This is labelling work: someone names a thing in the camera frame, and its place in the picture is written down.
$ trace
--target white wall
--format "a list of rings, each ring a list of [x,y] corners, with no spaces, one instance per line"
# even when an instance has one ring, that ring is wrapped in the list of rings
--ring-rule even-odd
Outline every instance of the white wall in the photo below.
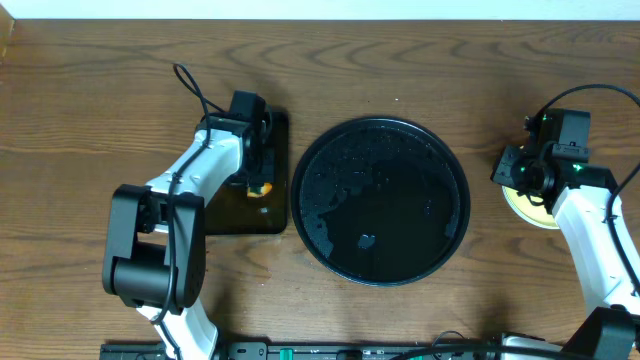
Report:
[[[0,0],[17,19],[640,20],[640,0]]]

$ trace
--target wooden table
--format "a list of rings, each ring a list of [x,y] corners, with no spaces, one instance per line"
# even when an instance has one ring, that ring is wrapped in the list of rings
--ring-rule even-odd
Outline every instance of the wooden table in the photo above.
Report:
[[[489,175],[557,93],[640,92],[640,23],[18,21],[0,67],[3,358],[92,359],[106,341],[158,340],[100,273],[111,194],[164,171],[200,119],[174,61],[219,104],[244,89],[286,107],[291,174],[327,129],[389,114],[440,136],[471,189],[459,250],[397,288],[334,275],[292,222],[277,236],[208,238],[201,297],[227,336],[413,343],[455,329],[563,342],[585,319],[563,236],[518,218]],[[640,158],[638,109],[598,90],[560,105],[592,112],[592,162],[625,176]],[[639,185],[622,195],[636,241]]]

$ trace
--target green object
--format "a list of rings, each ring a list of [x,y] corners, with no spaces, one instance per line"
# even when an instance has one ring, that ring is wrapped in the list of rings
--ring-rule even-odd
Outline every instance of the green object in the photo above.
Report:
[[[281,349],[280,360],[293,360],[293,349]]]

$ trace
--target yellow plate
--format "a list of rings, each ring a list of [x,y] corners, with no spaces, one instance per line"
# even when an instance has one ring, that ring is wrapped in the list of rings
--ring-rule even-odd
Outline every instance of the yellow plate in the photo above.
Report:
[[[526,196],[518,196],[518,192],[511,188],[503,186],[502,192],[509,206],[526,222],[544,229],[559,229],[553,216],[547,214],[544,206],[531,205]],[[536,202],[542,201],[542,199],[535,196],[532,196],[531,200]]]

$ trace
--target circular plate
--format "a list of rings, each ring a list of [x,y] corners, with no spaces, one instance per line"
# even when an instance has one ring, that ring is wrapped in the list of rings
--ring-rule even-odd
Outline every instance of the circular plate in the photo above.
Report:
[[[341,124],[302,156],[293,220],[309,251],[337,274],[401,285],[458,248],[471,200],[464,172],[436,135],[400,119]]]
[[[518,192],[511,188],[502,187],[502,193],[504,194],[507,203],[513,209],[513,211],[523,218],[529,224],[541,227],[543,229],[557,230],[560,229],[553,219],[553,216],[547,213],[544,206],[533,206],[529,202],[526,196],[518,196]],[[532,196],[531,200],[541,202],[542,199]]]

